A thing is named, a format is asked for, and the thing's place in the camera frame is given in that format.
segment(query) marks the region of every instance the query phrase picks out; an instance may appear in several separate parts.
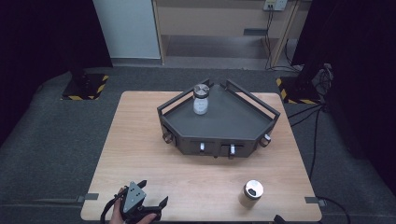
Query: white wall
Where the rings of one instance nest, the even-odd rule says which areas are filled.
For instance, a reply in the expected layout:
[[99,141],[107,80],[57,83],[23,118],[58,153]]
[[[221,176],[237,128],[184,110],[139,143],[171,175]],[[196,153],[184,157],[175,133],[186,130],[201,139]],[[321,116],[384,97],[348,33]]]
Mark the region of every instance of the white wall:
[[151,0],[93,0],[111,58],[161,59]]

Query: white label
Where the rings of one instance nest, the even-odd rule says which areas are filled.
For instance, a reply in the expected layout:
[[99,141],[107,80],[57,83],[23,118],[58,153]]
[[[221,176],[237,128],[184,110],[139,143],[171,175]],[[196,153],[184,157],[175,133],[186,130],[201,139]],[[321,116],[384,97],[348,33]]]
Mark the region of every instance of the white label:
[[207,112],[208,100],[195,98],[194,100],[194,112],[197,115],[203,115]]

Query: metal handle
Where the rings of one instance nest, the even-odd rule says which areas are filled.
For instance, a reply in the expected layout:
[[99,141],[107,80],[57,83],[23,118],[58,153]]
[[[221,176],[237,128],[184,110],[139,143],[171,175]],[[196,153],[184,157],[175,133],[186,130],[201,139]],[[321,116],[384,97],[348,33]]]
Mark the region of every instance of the metal handle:
[[274,121],[277,121],[277,119],[279,119],[280,113],[277,112],[277,110],[273,109],[270,105],[266,104],[265,102],[263,102],[261,99],[257,98],[257,96],[253,95],[252,93],[248,92],[247,90],[245,90],[244,88],[242,88],[241,86],[239,86],[238,84],[234,83],[233,81],[231,81],[230,79],[227,79],[226,85],[225,85],[225,89],[228,90],[229,87],[233,86],[236,89],[238,89],[239,91],[241,91],[242,93],[244,93],[246,96],[248,96],[250,99],[252,99],[253,101],[255,101],[257,104],[261,105],[262,107],[264,107],[265,109],[267,109],[268,111],[270,111],[271,113],[273,113],[275,115],[274,117]]

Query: small jar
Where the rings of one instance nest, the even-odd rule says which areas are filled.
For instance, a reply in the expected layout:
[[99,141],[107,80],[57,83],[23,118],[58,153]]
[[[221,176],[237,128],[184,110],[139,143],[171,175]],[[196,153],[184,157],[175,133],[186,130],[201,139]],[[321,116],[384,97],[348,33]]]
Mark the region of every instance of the small jar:
[[195,114],[203,115],[207,112],[209,106],[209,87],[205,84],[198,84],[194,86],[194,104],[193,109]]
[[264,193],[262,183],[257,180],[249,180],[242,188],[238,196],[239,202],[246,208],[252,208]]

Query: wall outlet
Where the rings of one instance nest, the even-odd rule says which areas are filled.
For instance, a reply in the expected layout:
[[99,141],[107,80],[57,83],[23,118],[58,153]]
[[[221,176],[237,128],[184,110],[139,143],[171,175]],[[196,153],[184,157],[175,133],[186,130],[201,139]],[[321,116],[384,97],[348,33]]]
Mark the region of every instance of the wall outlet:
[[285,10],[286,4],[288,3],[288,0],[277,0],[275,4],[275,11],[283,11]]
[[272,6],[272,9],[275,9],[275,5],[276,5],[276,0],[266,0],[264,2],[264,6],[262,7],[262,10],[269,11],[270,6]]
[[272,7],[273,11],[283,11],[287,3],[288,0],[266,0],[262,10],[269,11]]

